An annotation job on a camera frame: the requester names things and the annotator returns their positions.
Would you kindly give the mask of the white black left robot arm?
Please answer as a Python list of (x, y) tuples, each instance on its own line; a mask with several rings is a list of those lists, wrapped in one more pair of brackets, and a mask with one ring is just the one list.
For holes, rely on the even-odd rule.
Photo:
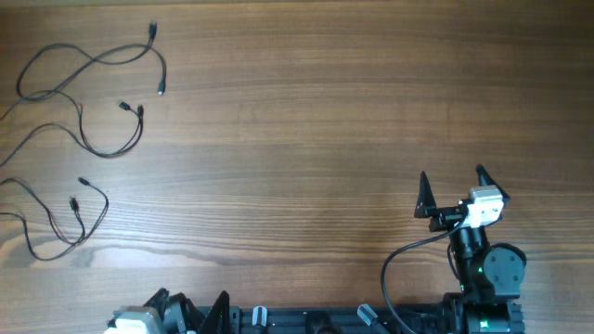
[(105, 334), (232, 334), (234, 325), (226, 291), (211, 307), (200, 309), (184, 293), (159, 289), (140, 306), (113, 312)]

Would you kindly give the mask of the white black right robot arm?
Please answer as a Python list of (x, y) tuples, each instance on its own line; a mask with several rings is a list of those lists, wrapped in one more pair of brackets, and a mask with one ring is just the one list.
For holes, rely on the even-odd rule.
[(446, 256), (459, 290), (433, 304), (387, 302), (374, 309), (233, 310), (221, 292), (213, 306), (198, 308), (185, 295), (159, 289), (144, 308), (146, 333), (523, 333), (521, 294), (527, 258), (508, 243), (492, 244), (486, 228), (501, 220), (509, 195), (483, 165), (478, 185), (452, 207), (438, 207), (427, 175), (420, 176), (414, 215), (427, 218), (431, 242), (447, 238)]

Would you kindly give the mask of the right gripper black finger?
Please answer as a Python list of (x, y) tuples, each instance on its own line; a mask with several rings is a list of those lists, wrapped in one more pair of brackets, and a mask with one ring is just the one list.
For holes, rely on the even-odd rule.
[(427, 174), (420, 173), (420, 190), (414, 211), (415, 218), (429, 218), (437, 215), (437, 205)]
[(477, 172), (479, 186), (495, 186), (502, 195), (504, 202), (510, 200), (509, 194), (491, 177), (482, 164), (478, 164), (475, 171)]

